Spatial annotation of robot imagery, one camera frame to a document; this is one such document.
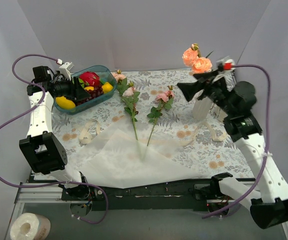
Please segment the peach rose stem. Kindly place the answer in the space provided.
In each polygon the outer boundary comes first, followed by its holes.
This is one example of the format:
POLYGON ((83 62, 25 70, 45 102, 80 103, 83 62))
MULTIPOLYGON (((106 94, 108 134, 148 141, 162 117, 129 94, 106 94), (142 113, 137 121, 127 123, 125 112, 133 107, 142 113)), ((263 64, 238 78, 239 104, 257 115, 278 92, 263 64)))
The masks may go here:
POLYGON ((212 63, 208 57, 202 57, 197 43, 193 43, 182 55, 185 66, 191 69, 190 75, 211 72, 212 63))

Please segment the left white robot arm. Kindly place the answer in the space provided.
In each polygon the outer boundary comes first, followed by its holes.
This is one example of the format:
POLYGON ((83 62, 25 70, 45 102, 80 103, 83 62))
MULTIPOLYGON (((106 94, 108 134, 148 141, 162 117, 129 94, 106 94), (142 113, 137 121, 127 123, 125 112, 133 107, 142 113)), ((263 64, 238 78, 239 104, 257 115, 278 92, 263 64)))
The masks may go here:
POLYGON ((57 97, 75 102, 90 94, 77 77, 53 82, 47 66, 34 67, 33 73, 35 78, 27 87, 32 108, 30 127, 26 138, 19 141, 20 150, 33 172, 53 177, 68 195, 85 200, 91 190, 84 175, 68 165, 66 150, 52 132, 52 108, 57 97))

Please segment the pale pink rose stem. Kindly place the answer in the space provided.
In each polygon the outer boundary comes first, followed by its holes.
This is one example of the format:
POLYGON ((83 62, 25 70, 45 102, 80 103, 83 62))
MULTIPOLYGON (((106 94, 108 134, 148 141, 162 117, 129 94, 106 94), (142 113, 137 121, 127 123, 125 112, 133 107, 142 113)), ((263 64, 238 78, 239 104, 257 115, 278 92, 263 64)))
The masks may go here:
POLYGON ((137 130, 136 130, 136 116, 138 111, 136 109, 137 102, 139 100, 140 92, 136 90, 133 81, 128 81, 127 77, 122 74, 120 69, 112 73, 114 79, 117 82, 117 91, 121 97, 121 101, 125 104, 124 110, 130 116, 131 123, 133 125, 135 139, 138 140, 137 130))

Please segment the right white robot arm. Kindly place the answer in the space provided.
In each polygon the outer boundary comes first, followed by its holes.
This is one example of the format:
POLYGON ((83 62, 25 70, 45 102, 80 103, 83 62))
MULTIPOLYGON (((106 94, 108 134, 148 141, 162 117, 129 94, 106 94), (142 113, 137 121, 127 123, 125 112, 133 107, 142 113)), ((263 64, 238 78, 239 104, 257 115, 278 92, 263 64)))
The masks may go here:
POLYGON ((199 100, 209 98, 227 114, 223 121, 225 130, 256 177, 253 185, 247 187, 227 172, 213 176, 211 195, 216 199, 226 195, 234 202, 203 218, 218 216, 241 204, 250 211, 252 219, 261 229, 288 222, 288 183, 268 151, 268 134, 263 134, 251 112, 256 103, 254 86, 240 81, 228 90, 225 78, 216 70, 194 74, 194 78, 196 82, 180 82, 178 88, 188 102, 200 93, 199 100))

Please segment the white wrapping paper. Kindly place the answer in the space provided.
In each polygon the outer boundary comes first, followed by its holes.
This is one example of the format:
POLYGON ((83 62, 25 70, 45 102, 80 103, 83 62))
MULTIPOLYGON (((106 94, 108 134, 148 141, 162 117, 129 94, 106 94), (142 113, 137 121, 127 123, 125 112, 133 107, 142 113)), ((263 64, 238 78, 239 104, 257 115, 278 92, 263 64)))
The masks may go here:
POLYGON ((89 183, 118 189, 205 175, 180 163, 183 144, 163 132, 150 133, 146 123, 114 123, 69 157, 89 183))

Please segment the cream ribbon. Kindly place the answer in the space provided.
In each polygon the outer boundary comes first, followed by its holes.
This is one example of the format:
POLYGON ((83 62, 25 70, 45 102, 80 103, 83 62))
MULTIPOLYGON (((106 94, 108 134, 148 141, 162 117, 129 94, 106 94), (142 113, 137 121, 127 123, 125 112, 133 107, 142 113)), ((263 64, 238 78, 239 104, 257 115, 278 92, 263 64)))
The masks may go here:
POLYGON ((89 132, 91 128, 95 128, 96 135, 101 132, 100 123, 95 119, 89 120, 84 125, 76 124, 74 127, 80 132, 80 134, 78 135, 78 140, 79 143, 82 145, 89 144, 94 138, 89 132))

